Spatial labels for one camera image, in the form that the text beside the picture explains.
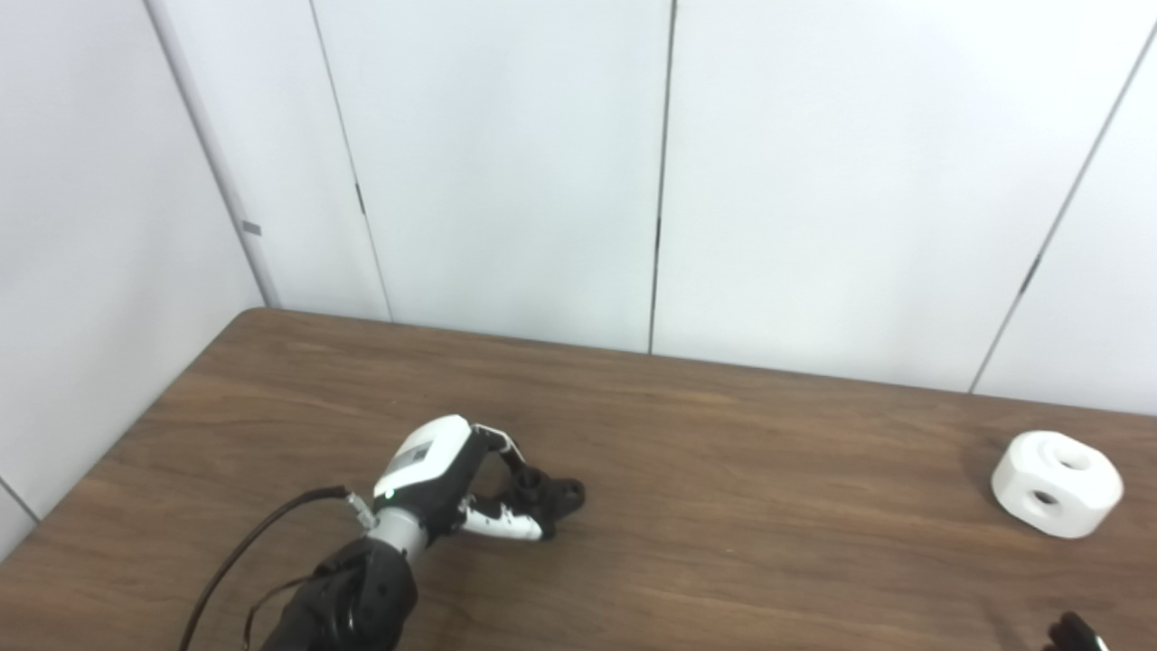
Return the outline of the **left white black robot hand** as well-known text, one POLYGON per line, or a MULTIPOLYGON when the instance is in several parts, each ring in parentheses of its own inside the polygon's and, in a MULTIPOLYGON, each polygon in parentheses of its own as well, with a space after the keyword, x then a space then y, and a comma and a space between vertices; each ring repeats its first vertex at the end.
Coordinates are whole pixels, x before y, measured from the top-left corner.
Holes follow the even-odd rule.
POLYGON ((373 487, 375 524, 368 535, 410 553, 460 531, 519 541, 552 539, 552 524, 528 506, 471 490, 488 454, 498 454, 513 475, 529 466, 508 432, 467 423, 455 413, 410 432, 373 487))

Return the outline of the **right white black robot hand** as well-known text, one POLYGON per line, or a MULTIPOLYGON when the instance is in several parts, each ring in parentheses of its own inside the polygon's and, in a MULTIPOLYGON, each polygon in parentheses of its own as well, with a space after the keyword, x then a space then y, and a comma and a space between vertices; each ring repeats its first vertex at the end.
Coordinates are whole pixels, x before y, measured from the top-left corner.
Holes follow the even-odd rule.
POLYGON ((1106 651, 1108 646, 1075 611, 1066 611, 1047 629, 1046 651, 1106 651))

